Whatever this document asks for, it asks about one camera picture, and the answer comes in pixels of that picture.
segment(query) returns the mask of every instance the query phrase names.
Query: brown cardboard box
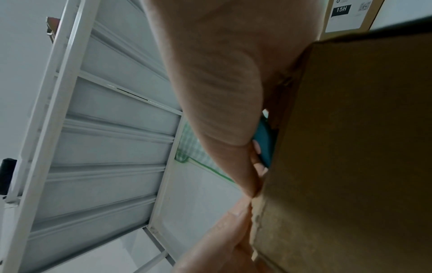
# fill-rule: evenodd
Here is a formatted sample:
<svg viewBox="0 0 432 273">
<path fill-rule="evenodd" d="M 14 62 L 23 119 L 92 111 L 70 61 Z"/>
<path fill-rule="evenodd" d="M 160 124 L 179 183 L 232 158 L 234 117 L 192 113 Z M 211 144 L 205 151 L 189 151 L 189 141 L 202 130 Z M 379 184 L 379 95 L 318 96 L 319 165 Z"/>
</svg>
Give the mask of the brown cardboard box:
<svg viewBox="0 0 432 273">
<path fill-rule="evenodd" d="M 384 0 L 329 0 L 320 40 L 366 32 Z"/>
<path fill-rule="evenodd" d="M 251 243 L 277 272 L 432 272 L 432 19 L 312 44 Z"/>
</svg>

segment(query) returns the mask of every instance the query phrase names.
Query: label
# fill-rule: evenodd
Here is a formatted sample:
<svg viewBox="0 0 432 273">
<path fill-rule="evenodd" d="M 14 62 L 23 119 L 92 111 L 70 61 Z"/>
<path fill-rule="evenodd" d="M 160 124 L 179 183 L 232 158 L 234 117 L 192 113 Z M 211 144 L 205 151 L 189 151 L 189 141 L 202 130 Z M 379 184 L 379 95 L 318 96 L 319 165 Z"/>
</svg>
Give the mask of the label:
<svg viewBox="0 0 432 273">
<path fill-rule="evenodd" d="M 372 0 L 334 0 L 325 32 L 361 27 Z"/>
</svg>

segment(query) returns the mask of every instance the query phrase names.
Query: qr code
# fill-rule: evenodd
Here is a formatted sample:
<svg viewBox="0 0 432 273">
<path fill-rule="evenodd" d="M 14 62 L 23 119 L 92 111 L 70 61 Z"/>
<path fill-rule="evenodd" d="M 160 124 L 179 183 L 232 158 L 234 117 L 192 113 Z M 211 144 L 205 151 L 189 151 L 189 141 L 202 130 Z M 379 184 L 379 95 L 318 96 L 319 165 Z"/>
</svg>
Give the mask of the qr code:
<svg viewBox="0 0 432 273">
<path fill-rule="evenodd" d="M 372 3 L 372 1 L 361 3 L 359 11 L 368 10 L 370 3 Z"/>
</svg>

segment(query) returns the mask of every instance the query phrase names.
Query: green checkered cloth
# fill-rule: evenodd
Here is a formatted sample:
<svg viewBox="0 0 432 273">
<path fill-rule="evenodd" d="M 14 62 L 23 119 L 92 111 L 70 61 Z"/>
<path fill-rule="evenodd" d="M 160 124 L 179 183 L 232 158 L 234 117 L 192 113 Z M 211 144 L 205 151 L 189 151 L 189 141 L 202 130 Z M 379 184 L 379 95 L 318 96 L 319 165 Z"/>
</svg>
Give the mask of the green checkered cloth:
<svg viewBox="0 0 432 273">
<path fill-rule="evenodd" d="M 180 144 L 175 153 L 175 160 L 180 163 L 185 163 L 188 160 L 193 160 L 201 167 L 204 167 L 215 174 L 231 181 L 232 179 L 219 168 L 210 156 L 204 151 L 204 148 L 199 143 L 198 138 L 195 136 L 190 124 L 186 122 L 183 133 L 180 138 Z"/>
</svg>

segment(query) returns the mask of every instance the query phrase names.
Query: human hand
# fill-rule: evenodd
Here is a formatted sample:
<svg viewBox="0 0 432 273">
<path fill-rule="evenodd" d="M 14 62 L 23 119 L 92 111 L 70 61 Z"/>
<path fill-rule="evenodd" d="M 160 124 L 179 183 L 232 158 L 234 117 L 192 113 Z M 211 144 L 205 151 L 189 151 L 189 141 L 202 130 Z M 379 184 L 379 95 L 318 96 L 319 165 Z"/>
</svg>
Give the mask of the human hand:
<svg viewBox="0 0 432 273">
<path fill-rule="evenodd" d="M 215 163 L 252 197 L 248 148 L 271 87 L 321 31 L 326 0 L 142 0 L 179 102 Z"/>
<path fill-rule="evenodd" d="M 251 199 L 242 197 L 175 265 L 173 273 L 269 273 L 252 260 Z"/>
</svg>

